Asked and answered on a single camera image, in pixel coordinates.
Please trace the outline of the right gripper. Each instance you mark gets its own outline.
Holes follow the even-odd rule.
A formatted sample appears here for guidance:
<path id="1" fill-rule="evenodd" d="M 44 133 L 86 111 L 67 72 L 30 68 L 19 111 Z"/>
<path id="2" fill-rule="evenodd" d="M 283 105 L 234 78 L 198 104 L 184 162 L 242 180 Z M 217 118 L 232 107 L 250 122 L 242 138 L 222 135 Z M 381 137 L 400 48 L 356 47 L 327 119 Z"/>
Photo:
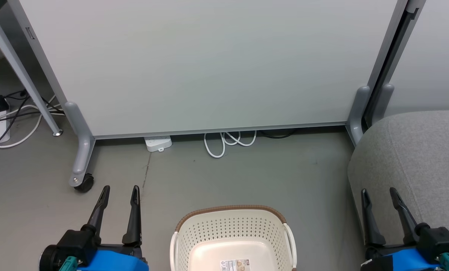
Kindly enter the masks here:
<path id="1" fill-rule="evenodd" d="M 390 194 L 394 208 L 398 211 L 402 225 L 404 244 L 417 244 L 420 233 L 430 226 L 425 223 L 417 223 L 407 205 L 401 198 L 397 189 L 390 187 Z M 362 271 L 438 271 L 440 268 L 440 255 L 447 251 L 447 245 L 439 244 L 422 249 L 433 255 L 434 263 L 430 263 L 423 255 L 412 246 L 392 245 L 387 246 L 386 240 L 381 235 L 372 211 L 372 203 L 366 189 L 361 190 L 362 222 L 366 262 L 362 263 Z"/>

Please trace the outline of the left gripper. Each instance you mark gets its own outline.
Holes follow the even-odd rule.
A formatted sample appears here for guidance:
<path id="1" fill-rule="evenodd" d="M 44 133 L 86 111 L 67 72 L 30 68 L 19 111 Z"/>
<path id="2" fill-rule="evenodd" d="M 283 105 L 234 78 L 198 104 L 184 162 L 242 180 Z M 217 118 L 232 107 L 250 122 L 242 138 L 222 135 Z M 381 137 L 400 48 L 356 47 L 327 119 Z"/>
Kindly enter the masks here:
<path id="1" fill-rule="evenodd" d="M 99 236 L 109 197 L 110 186 L 106 185 L 88 222 L 82 226 L 82 230 L 90 230 L 94 236 Z M 91 263 L 88 266 L 78 266 L 79 271 L 148 271 L 150 269 L 140 247 L 127 247 L 142 245 L 140 188 L 137 185 L 133 187 L 130 206 L 128 226 L 122 238 L 124 246 L 99 247 Z"/>

